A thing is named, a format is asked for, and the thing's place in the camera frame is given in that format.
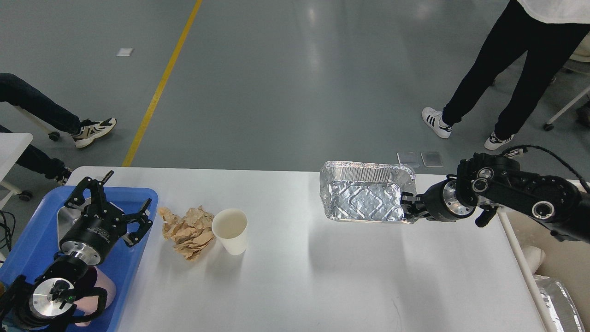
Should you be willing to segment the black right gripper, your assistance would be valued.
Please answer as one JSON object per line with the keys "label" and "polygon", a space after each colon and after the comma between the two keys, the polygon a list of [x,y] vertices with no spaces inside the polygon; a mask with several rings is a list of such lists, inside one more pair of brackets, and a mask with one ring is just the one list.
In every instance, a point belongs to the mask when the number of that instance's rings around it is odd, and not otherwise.
{"label": "black right gripper", "polygon": [[472,216],[475,207],[462,204],[457,198],[455,179],[446,179],[423,194],[401,193],[406,220],[455,222]]}

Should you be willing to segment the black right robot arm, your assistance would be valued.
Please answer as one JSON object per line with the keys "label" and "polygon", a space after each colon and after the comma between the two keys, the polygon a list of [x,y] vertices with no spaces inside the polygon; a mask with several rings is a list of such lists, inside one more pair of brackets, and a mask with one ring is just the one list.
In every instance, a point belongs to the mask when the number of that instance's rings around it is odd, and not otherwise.
{"label": "black right robot arm", "polygon": [[455,222],[472,216],[485,227],[501,207],[520,212],[550,231],[556,240],[590,241],[589,183],[562,158],[556,159],[579,181],[579,186],[557,176],[523,172],[516,155],[529,145],[499,154],[475,153],[460,160],[455,174],[425,193],[401,193],[399,202],[409,220]]}

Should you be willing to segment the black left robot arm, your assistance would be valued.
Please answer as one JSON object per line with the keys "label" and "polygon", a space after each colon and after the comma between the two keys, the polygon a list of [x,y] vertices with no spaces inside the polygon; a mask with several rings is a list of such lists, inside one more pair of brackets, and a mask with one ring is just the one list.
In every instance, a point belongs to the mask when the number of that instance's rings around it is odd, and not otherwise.
{"label": "black left robot arm", "polygon": [[50,191],[1,267],[3,332],[113,332],[158,204],[83,178]]}

